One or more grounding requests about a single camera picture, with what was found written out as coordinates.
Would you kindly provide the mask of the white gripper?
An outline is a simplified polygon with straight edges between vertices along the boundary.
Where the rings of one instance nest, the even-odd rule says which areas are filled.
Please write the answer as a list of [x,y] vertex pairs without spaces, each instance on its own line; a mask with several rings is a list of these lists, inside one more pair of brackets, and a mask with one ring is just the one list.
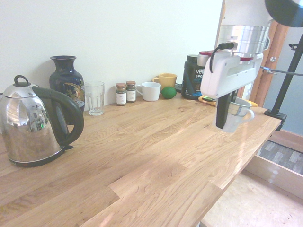
[[263,60],[263,54],[254,55],[250,61],[242,61],[240,56],[231,53],[216,53],[213,58],[213,71],[210,59],[205,63],[200,90],[202,95],[217,100],[216,127],[223,129],[231,92],[254,82]]

